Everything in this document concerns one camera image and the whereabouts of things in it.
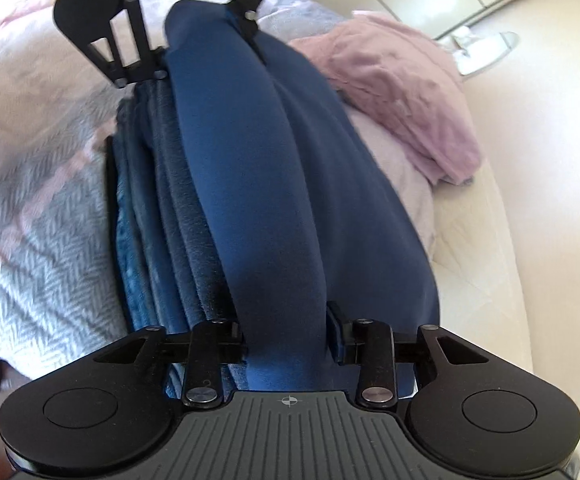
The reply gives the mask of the navy blue garment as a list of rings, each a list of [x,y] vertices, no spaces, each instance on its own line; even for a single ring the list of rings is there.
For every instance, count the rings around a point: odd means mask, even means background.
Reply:
[[[254,390],[356,387],[333,362],[329,302],[402,334],[439,319],[404,205],[315,66],[217,3],[165,21],[183,152],[249,355]]]

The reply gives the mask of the dark blue folded sweater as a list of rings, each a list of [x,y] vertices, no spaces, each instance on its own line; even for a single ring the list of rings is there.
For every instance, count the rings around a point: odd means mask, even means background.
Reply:
[[[143,84],[154,86],[150,112],[157,197],[188,332],[204,321],[233,321],[235,306],[192,181],[173,90],[165,80]]]

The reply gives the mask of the folded blue jeans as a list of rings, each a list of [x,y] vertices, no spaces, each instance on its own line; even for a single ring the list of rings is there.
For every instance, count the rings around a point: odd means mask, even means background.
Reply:
[[[133,330],[160,325],[170,334],[190,325],[167,247],[151,144],[153,84],[138,84],[116,115],[112,156],[118,170],[115,252]]]

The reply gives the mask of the pink grey bedspread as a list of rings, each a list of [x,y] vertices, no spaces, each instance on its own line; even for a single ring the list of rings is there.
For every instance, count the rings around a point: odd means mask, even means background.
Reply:
[[[135,87],[103,82],[48,12],[0,35],[0,361],[27,378],[136,332],[112,271],[104,191],[104,139]],[[385,131],[340,101],[427,253],[378,163]]]

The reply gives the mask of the lilac folded sheet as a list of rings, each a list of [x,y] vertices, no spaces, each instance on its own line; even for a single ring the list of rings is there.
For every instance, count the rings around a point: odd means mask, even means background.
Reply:
[[[357,12],[290,46],[349,104],[392,133],[430,183],[461,185],[482,166],[456,63],[423,32],[382,13]]]

